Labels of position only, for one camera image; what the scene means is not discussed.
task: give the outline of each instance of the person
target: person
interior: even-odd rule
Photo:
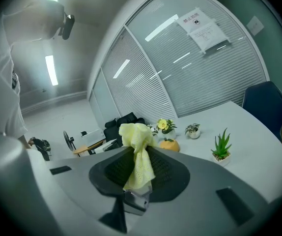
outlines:
[[[35,137],[32,137],[28,141],[28,144],[30,146],[35,145],[37,150],[42,153],[45,161],[49,161],[49,155],[47,154],[47,152],[50,151],[50,149],[51,149],[49,142],[47,142],[46,140],[40,140],[40,139],[37,139]]]
[[[0,134],[19,139],[30,148],[20,109],[20,82],[14,73],[11,49],[19,42],[52,38],[60,28],[63,39],[69,37],[73,16],[66,16],[64,6],[53,0],[39,0],[23,10],[0,16]],[[69,32],[63,33],[64,19],[72,19]]]

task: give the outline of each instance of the potted succulent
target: potted succulent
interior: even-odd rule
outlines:
[[[219,141],[218,143],[216,142],[216,137],[215,137],[215,150],[212,151],[212,158],[213,161],[218,163],[221,166],[225,166],[230,162],[230,153],[228,149],[230,148],[231,145],[227,146],[228,141],[229,141],[229,136],[225,138],[225,132],[227,128],[224,130],[223,135],[221,134],[218,135]]]
[[[152,132],[154,140],[158,143],[159,142],[159,138],[158,138],[157,134],[159,133],[159,131],[155,127],[152,127],[150,125],[148,125],[148,127],[150,128],[150,130]]]
[[[176,125],[173,123],[173,120],[159,119],[157,123],[157,129],[162,131],[163,136],[166,139],[176,139]]]
[[[197,139],[201,134],[200,124],[194,123],[186,127],[185,135],[186,134],[188,134],[192,139]]]

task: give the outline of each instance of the paper sign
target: paper sign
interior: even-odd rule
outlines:
[[[227,40],[227,36],[214,23],[209,23],[200,27],[190,33],[189,36],[196,42],[203,52]]]
[[[187,32],[191,33],[211,22],[213,22],[207,15],[205,15],[199,8],[194,9],[183,15],[176,22]]]
[[[204,53],[207,49],[225,40],[229,41],[218,25],[199,8],[180,17],[176,22],[188,33]]]
[[[254,16],[247,24],[247,28],[250,30],[253,36],[256,36],[264,28],[264,26],[262,22],[260,22],[260,20]]]

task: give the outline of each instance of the yellow cloth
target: yellow cloth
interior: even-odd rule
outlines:
[[[140,189],[155,178],[149,155],[145,148],[157,146],[149,127],[142,123],[125,123],[120,126],[119,134],[122,144],[132,147],[134,151],[135,168],[132,171],[124,189]]]

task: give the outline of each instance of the white table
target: white table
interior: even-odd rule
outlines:
[[[111,146],[111,145],[112,145],[112,142],[114,142],[114,141],[116,141],[116,140],[117,140],[117,139],[113,139],[113,140],[110,140],[110,141],[108,141],[108,142],[106,142],[106,143],[100,145],[100,147],[97,147],[97,148],[94,150],[94,152],[95,152],[96,154],[105,152],[104,149],[106,149],[106,148],[108,148],[109,146]]]
[[[267,202],[282,195],[282,143],[258,119],[233,102],[174,120],[180,152],[212,161],[215,136],[227,128],[231,161],[227,170],[257,190]],[[201,124],[201,136],[185,136],[189,124]]]

